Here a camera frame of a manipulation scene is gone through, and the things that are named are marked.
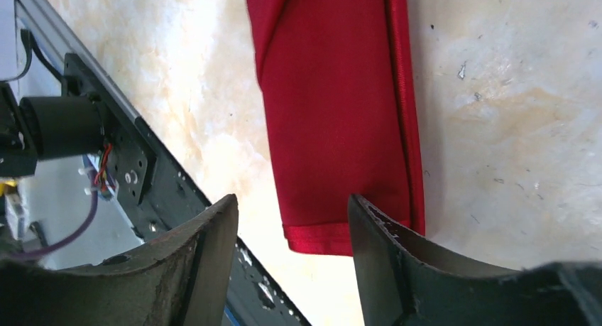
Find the red cloth napkin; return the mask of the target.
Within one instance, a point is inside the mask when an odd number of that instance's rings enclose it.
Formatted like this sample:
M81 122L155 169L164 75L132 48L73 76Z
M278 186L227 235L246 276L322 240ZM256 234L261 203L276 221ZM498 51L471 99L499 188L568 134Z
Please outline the red cloth napkin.
M283 234L352 253L363 195L425 233L407 0L246 0Z

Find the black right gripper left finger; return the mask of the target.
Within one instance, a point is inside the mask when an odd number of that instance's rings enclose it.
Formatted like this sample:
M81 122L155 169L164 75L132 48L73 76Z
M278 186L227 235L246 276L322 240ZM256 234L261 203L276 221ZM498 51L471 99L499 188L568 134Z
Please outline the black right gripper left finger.
M224 196L190 221L97 266L1 261L2 325L220 325L239 211Z

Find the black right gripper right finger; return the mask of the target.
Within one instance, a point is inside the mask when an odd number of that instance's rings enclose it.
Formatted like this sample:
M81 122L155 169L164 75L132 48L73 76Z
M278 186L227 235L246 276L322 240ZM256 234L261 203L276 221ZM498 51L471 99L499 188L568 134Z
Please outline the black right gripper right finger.
M352 195L349 228L366 325L600 325L601 263L512 270L444 248Z

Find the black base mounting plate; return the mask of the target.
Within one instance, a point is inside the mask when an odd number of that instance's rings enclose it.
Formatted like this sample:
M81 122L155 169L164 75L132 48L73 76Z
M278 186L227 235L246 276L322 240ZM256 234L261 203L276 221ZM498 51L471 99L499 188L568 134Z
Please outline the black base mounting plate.
M74 54L65 56L65 94L99 101L104 146L99 172L143 244L195 218L213 204L138 117L131 121L108 89ZM221 324L306 325L307 318L237 236Z

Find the aluminium frame rail front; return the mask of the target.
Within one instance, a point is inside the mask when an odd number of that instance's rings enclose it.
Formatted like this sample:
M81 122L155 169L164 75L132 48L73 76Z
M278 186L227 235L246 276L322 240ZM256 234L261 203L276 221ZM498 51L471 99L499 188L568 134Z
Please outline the aluminium frame rail front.
M140 116L126 95L47 0L15 0L15 4L16 18L33 32L43 51L53 62L63 63L68 53L78 55L131 121Z

